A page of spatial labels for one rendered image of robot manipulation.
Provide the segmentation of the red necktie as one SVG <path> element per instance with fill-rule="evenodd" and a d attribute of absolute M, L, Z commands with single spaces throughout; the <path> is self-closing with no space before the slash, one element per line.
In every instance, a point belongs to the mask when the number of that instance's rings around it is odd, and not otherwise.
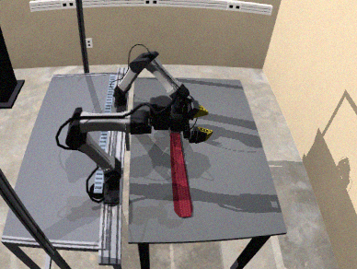
<path fill-rule="evenodd" d="M 192 203 L 179 133 L 170 130 L 170 160 L 174 210 L 179 217 L 191 216 Z"/>

